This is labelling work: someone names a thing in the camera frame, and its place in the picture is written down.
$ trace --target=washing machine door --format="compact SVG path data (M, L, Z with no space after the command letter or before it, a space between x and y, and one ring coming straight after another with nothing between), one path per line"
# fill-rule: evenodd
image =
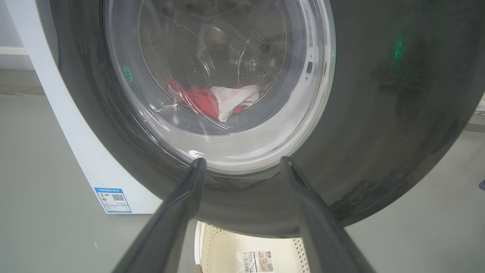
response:
M413 187L483 90L485 2L51 0L49 43L85 120L164 198L208 163L198 219L298 236L291 156L343 225Z

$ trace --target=barcode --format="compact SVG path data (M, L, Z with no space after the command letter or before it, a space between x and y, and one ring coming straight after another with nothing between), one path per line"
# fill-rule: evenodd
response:
M111 196L113 196L113 199L115 201L124 201L125 200L125 198L123 198L122 194L112 194Z
M248 256L244 256L242 262L244 264L244 273L250 273L250 271L249 271L249 258L248 258Z

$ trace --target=qr code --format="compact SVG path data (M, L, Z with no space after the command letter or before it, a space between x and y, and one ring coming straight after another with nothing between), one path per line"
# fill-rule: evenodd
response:
M112 194L111 196L113 196L113 199L115 201L124 201L125 200L125 198L123 198L122 194Z

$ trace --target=white plastic basket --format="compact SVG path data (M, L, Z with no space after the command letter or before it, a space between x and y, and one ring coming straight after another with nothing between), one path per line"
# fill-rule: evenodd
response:
M232 233L202 222L195 232L195 263L203 273L309 273L307 255L301 238L270 239ZM249 264L250 254L262 255L262 268Z

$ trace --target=laundry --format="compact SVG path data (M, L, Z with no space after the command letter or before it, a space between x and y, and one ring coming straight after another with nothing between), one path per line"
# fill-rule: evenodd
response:
M226 122L232 113L241 113L259 99L257 85L239 84L234 88L214 86L202 90L193 85L184 90L173 78L168 78L167 87L180 94L183 101L195 112L220 122Z

